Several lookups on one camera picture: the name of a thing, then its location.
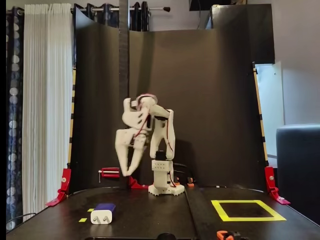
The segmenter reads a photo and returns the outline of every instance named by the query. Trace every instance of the black chair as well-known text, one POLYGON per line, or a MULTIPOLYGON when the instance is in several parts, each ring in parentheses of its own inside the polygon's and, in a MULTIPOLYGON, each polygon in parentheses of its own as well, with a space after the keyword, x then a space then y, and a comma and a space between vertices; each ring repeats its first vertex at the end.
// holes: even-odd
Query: black chair
POLYGON ((320 124, 278 128, 276 151, 280 195, 320 225, 320 124))

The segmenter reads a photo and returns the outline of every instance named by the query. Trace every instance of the red clamp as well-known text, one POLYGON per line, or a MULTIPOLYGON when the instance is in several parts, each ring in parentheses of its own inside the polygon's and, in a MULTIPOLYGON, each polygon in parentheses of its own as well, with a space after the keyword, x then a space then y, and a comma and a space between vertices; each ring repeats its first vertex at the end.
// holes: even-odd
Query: red clamp
POLYGON ((62 202, 69 193, 69 184, 71 178, 71 169, 64 168, 62 172, 61 188, 58 190, 58 196, 52 201, 47 202, 45 205, 48 207, 53 207, 58 203, 62 202))
POLYGON ((99 173, 99 183, 101 183, 101 178, 120 178, 120 172, 118 167, 104 167, 98 171, 99 173))
POLYGON ((264 168, 265 173, 265 181, 266 181, 266 189, 274 200, 282 205, 290 204, 289 201, 285 200, 283 197, 279 196, 279 189, 276 187, 275 184, 275 174, 274 168, 272 166, 266 166, 264 168))
POLYGON ((132 176, 129 176, 129 187, 131 189, 148 189, 147 185, 140 185, 137 180, 135 180, 132 176))

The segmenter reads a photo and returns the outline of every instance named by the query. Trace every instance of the metal rod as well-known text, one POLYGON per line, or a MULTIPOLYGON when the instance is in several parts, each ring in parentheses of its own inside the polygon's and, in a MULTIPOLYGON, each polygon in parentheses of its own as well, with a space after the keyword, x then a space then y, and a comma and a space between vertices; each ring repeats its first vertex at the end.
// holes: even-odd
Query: metal rod
MULTIPOLYGON (((79 10, 81 12, 87 11, 85 8, 81 8, 79 10)), ((91 9, 91 11, 93 11, 93 12, 102 12, 103 10, 104 10, 103 8, 94 8, 94 7, 91 9)), ((149 7, 148 10, 149 11, 165 11, 165 12, 169 13, 171 9, 170 9, 169 6, 161 6, 161 7, 149 7)), ((119 8, 118 7, 111 7, 110 11, 119 11, 119 8)), ((5 13, 6 14, 11 14, 12 11, 11 10, 7 10, 5 13)), ((18 9, 17 13, 18 13, 18 15, 22 15, 22 14, 24 14, 24 10, 18 9)))
POLYGON ((119 171, 98 171, 100 174, 104 173, 104 174, 119 174, 119 171))

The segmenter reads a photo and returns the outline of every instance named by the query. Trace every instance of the patterned curtain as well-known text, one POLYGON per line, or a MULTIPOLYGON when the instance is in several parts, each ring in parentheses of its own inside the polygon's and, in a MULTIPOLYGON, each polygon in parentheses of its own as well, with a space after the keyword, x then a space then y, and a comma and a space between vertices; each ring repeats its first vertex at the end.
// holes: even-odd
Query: patterned curtain
MULTIPOLYGON (((22 100, 24 17, 14 7, 6 15, 6 221, 23 214, 22 100)), ((11 221, 6 230, 22 222, 11 221)))

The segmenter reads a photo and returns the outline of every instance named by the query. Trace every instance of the red wire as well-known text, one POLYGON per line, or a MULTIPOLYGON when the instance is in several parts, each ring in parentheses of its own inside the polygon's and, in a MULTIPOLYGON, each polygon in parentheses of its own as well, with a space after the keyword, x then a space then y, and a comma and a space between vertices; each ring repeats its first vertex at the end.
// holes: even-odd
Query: red wire
POLYGON ((166 124, 166 140, 168 141, 168 145, 169 145, 169 148, 171 149, 172 153, 174 152, 174 150, 172 149, 171 145, 170 145, 170 142, 169 142, 169 134, 168 134, 168 131, 169 131, 169 118, 168 118, 168 122, 166 124))
POLYGON ((171 183, 173 184, 173 187, 174 187, 174 188, 176 188, 177 186, 175 185, 174 181, 172 181, 172 178, 171 178, 171 174, 170 174, 170 172, 169 172, 169 177, 170 177, 170 181, 171 181, 171 183))
POLYGON ((145 123, 146 123, 147 120, 148 120, 148 116, 149 116, 149 110, 148 110, 148 114, 146 115, 145 120, 144 120, 144 122, 143 122, 140 130, 138 131, 138 133, 137 133, 136 135, 133 136, 134 138, 135 138, 136 136, 138 136, 138 135, 140 134, 140 132, 142 131, 142 129, 144 128, 144 125, 145 125, 145 123))

